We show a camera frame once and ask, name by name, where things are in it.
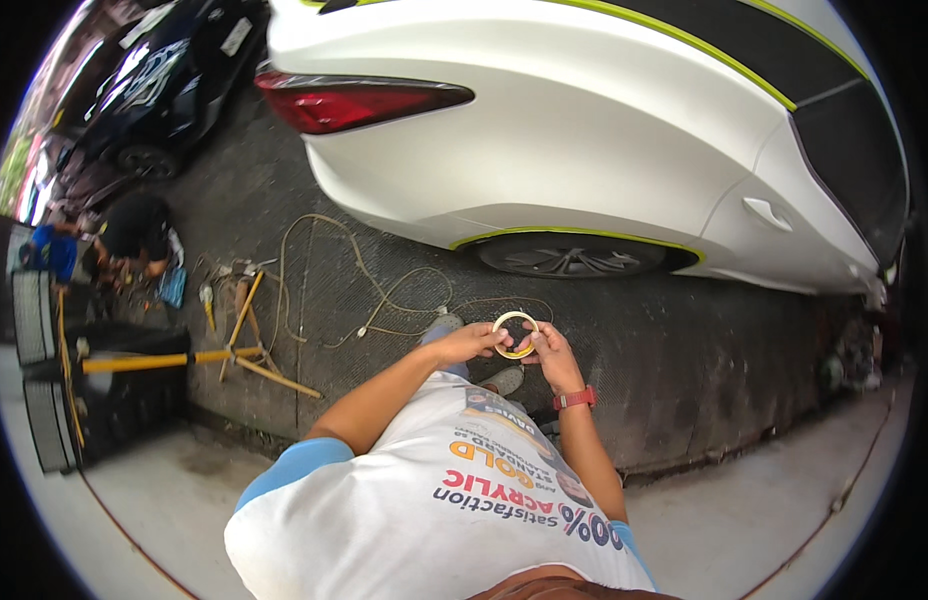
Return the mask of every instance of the white t-shirt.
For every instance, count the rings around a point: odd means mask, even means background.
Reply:
[[[654,590],[630,529],[530,418],[447,372],[363,456],[333,438],[291,446],[244,492],[224,542],[258,600],[468,598],[542,565]]]

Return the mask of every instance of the black car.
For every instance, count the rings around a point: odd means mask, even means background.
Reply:
[[[177,175],[242,67],[260,57],[268,15],[264,0],[172,0],[108,33],[53,115],[50,134],[71,142],[56,170],[103,161],[147,179]]]

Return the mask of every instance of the car door handle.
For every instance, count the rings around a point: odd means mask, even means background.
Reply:
[[[771,210],[770,202],[760,198],[744,198],[744,206],[750,209],[754,214],[770,224],[771,227],[781,230],[782,232],[793,232],[794,227],[781,217],[774,214]]]

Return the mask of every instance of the concrete floor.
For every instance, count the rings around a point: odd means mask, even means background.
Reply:
[[[194,152],[182,175],[151,186],[170,202],[191,269],[184,306],[170,317],[190,330],[195,350],[223,347],[235,310],[218,294],[218,328],[211,331],[197,301],[206,265],[201,253],[228,262],[277,258],[281,236],[300,215],[316,212],[351,227],[369,270],[385,285],[411,268],[436,267],[454,285],[454,303],[524,296],[548,302],[555,325],[574,344],[585,378],[602,398],[596,409],[601,437],[627,474],[686,466],[747,446],[776,427],[785,430],[818,408],[815,366],[826,350],[828,328],[839,327],[833,307],[843,299],[812,298],[732,281],[650,273],[614,281],[555,282],[489,270],[467,257],[381,233],[345,215],[318,188],[299,137],[272,114],[258,90],[231,97],[221,121]],[[326,224],[305,222],[287,238],[286,283],[290,328],[309,338],[297,343],[280,332],[273,356],[281,371],[323,393],[319,400],[231,367],[194,366],[190,399],[211,416],[203,423],[234,432],[245,447],[276,455],[299,439],[331,403],[392,363],[415,342],[372,332],[338,342],[363,325],[377,303],[359,274],[350,244]],[[267,280],[255,299],[268,343],[277,318],[277,285]],[[425,276],[396,300],[434,307],[443,284]],[[493,321],[520,308],[548,318],[533,302],[475,305],[468,321]],[[434,314],[382,311],[380,325],[420,331]],[[244,327],[239,345],[254,340]],[[509,364],[501,358],[471,361],[477,379]],[[550,389],[538,369],[528,371],[512,399],[543,408]]]
[[[638,548],[661,592],[739,598],[792,557],[866,462],[843,510],[753,596],[813,597],[874,510],[902,443],[910,396],[908,378],[889,377],[881,390],[836,405],[750,454],[627,487]],[[198,597],[251,597],[224,552],[222,532],[245,486],[270,461],[182,427],[102,462],[86,481],[77,474],[44,475],[13,347],[0,347],[0,416],[38,514],[95,595],[181,598],[143,551]]]

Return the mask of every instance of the blue cloth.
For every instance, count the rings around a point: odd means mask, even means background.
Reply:
[[[277,490],[331,463],[343,463],[354,458],[354,450],[337,438],[313,438],[298,441],[278,456],[265,472],[257,475],[237,499],[236,513],[259,496]]]
[[[421,344],[426,344],[427,342],[434,342],[437,338],[443,338],[447,334],[454,331],[447,325],[437,325],[434,329],[427,331],[421,337]],[[465,378],[468,381],[471,380],[471,372],[468,370],[465,363],[454,363],[453,365],[448,366],[444,369],[445,372],[460,376]]]
[[[188,272],[184,267],[165,270],[158,282],[158,298],[180,309],[184,302],[184,284],[187,280]]]
[[[657,582],[654,581],[654,577],[650,574],[650,569],[645,564],[644,559],[641,558],[641,554],[638,552],[638,544],[634,541],[634,534],[631,532],[631,527],[624,521],[611,521],[611,527],[614,528],[614,531],[617,532],[617,536],[620,538],[624,545],[627,546],[627,549],[631,551],[631,554],[634,555],[634,558],[638,560],[640,567],[647,573],[647,579],[650,580],[650,584],[654,586],[654,592],[657,592]]]
[[[50,271],[58,282],[70,282],[77,264],[77,240],[68,235],[58,235],[53,224],[42,224],[34,229],[31,242],[37,251],[27,268]]]

